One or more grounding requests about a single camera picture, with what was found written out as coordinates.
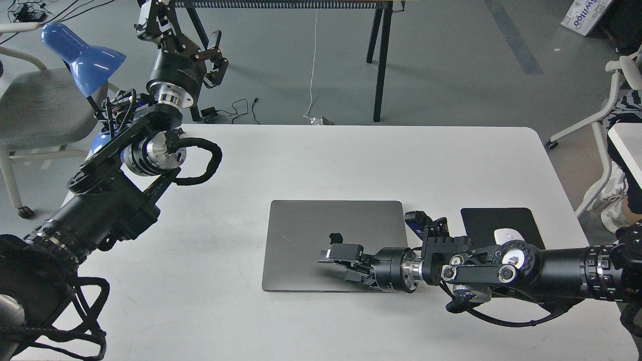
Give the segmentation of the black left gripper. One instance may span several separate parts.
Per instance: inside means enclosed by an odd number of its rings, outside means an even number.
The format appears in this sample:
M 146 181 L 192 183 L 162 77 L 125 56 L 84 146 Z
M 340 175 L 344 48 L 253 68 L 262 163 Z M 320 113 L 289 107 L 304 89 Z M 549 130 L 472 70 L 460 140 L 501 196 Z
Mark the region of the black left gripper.
M 202 85 L 221 85 L 229 62 L 220 50 L 222 31 L 212 32 L 215 45 L 204 51 L 181 31 L 174 1 L 140 5 L 136 36 L 159 49 L 146 88 L 156 103 L 188 109 L 197 105 Z

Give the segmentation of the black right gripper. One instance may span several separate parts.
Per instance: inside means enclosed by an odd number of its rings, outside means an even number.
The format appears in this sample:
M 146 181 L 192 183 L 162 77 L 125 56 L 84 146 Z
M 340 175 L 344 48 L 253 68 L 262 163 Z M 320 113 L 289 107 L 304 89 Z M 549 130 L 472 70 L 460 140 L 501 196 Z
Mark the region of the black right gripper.
M 410 248 L 383 248 L 374 255 L 365 255 L 358 244 L 331 244 L 327 251 L 320 251 L 318 263 L 362 263 L 366 272 L 347 269 L 344 281 L 366 286 L 381 292 L 413 293 L 417 279 L 413 267 L 419 258 Z

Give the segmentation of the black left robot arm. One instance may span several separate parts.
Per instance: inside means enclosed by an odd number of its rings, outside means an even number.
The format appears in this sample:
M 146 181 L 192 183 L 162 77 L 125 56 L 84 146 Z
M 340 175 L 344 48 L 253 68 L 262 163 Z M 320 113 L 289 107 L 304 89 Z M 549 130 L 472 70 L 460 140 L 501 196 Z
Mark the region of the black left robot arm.
M 133 92 L 123 116 L 106 103 L 110 140 L 68 182 L 73 198 L 21 238 L 2 235 L 2 360 L 29 347 L 84 340 L 99 346 L 106 334 L 98 316 L 109 295 L 100 277 L 81 277 L 79 266 L 95 250 L 133 240 L 156 223 L 156 202 L 170 185 L 199 185 L 216 173 L 222 151 L 214 142 L 181 137 L 181 110 L 196 105 L 202 84 L 222 82 L 227 60 L 216 47 L 193 43 L 182 31 L 173 1 L 146 1 L 135 26 L 158 53 L 147 96 Z M 138 109 L 143 98 L 147 103 Z

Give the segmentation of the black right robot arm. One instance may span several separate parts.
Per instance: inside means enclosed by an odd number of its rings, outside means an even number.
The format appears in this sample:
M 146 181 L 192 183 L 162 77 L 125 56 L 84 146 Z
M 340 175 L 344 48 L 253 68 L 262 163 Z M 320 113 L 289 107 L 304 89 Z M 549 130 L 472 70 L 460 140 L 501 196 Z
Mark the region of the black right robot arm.
M 406 224 L 421 247 L 383 248 L 374 255 L 330 234 L 320 263 L 341 265 L 345 279 L 381 292 L 413 293 L 420 282 L 440 286 L 451 297 L 446 310 L 467 312 L 498 326 L 528 327 L 566 313 L 584 299 L 624 302 L 623 327 L 640 336 L 640 222 L 616 231 L 617 242 L 575 249 L 541 250 L 512 229 L 496 243 L 475 245 L 468 236 L 451 237 L 447 219 L 407 212 Z M 548 315 L 526 322 L 504 321 L 476 310 L 491 297 L 532 302 Z

